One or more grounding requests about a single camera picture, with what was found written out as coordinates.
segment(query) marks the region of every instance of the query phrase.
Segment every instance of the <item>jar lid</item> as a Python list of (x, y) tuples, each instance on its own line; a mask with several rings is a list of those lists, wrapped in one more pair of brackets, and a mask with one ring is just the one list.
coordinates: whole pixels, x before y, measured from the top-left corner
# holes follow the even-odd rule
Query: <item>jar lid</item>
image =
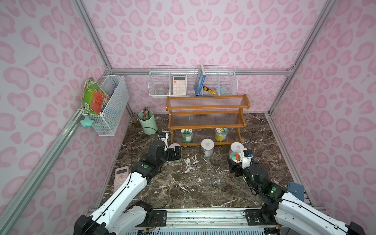
[(205, 150), (211, 150), (214, 148), (214, 141), (211, 139), (203, 139), (201, 141), (201, 147)]
[(238, 152), (240, 150), (244, 150), (245, 147), (242, 143), (239, 143), (239, 142), (234, 142), (231, 144), (230, 146), (230, 149), (233, 151), (233, 152)]
[(221, 127), (221, 128), (217, 128), (216, 131), (218, 132), (218, 134), (224, 135), (227, 133), (228, 129)]
[(241, 154), (241, 152), (233, 152), (231, 154), (231, 159), (234, 162), (240, 162), (242, 160), (242, 154)]
[(191, 135), (192, 133), (193, 133), (192, 129), (182, 129), (183, 136)]

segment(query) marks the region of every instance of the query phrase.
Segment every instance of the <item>pencil holder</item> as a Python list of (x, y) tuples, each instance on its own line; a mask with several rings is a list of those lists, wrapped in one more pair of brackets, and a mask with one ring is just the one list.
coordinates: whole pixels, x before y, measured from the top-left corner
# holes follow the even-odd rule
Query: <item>pencil holder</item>
[(144, 113), (141, 111), (138, 114), (138, 119), (146, 135), (152, 135), (158, 132), (157, 123), (155, 122), (155, 117), (152, 111), (148, 111), (148, 120), (145, 120)]

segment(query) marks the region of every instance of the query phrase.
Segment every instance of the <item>brown marble surface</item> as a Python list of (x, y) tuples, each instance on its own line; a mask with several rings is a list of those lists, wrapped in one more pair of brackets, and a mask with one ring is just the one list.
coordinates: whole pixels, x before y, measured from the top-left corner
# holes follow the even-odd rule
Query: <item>brown marble surface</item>
[[(241, 129), (243, 144), (252, 149), (255, 161), (262, 163), (270, 179), (286, 187), (292, 176), (264, 114), (244, 114), (246, 127)], [(156, 115), (158, 131), (168, 131), (168, 115)], [(120, 149), (115, 168), (130, 166), (147, 153), (156, 134), (146, 135), (134, 115)], [(261, 207), (259, 196), (252, 195), (242, 177), (228, 171), (230, 146), (215, 146), (210, 158), (203, 158), (200, 146), (183, 147), (182, 161), (165, 163), (162, 173), (134, 198), (154, 208)], [(114, 173), (106, 188), (102, 204), (113, 194)]]

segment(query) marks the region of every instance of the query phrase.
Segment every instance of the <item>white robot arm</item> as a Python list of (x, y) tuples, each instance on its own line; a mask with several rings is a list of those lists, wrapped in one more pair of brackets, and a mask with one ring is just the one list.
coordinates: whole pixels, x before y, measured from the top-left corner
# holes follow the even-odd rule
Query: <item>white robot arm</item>
[(242, 169), (241, 163), (231, 161), (229, 160), (230, 172), (235, 173), (235, 176), (242, 175), (252, 193), (258, 194), (265, 202), (259, 215), (265, 224), (277, 222), (302, 235), (365, 235), (358, 224), (351, 222), (347, 225), (331, 218), (271, 182), (261, 164), (252, 161), (249, 167)]
[(73, 235), (121, 235), (145, 222), (152, 211), (151, 205), (139, 201), (126, 208), (168, 160), (167, 141), (167, 133), (159, 134), (158, 140), (150, 144), (148, 154), (134, 165), (122, 186), (90, 217), (82, 215), (76, 221)]

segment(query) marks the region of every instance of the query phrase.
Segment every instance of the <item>wall-mounted wire basket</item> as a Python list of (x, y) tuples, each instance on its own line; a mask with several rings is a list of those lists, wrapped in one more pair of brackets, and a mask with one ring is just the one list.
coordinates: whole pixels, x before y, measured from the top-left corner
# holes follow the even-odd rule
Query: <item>wall-mounted wire basket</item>
[[(149, 95), (157, 98), (177, 96), (173, 94), (173, 76), (186, 76), (186, 96), (196, 96), (194, 84), (199, 68), (200, 65), (149, 66), (147, 79)], [(216, 92), (218, 96), (236, 96), (238, 94), (235, 66), (204, 65), (204, 69), (206, 71), (204, 86)], [(202, 89), (200, 96), (213, 95)]]
[(94, 121), (92, 127), (99, 136), (115, 136), (129, 100), (127, 84), (123, 76), (108, 75), (100, 87), (109, 95), (115, 89), (105, 109), (100, 114), (84, 113), (83, 115), (87, 115)]

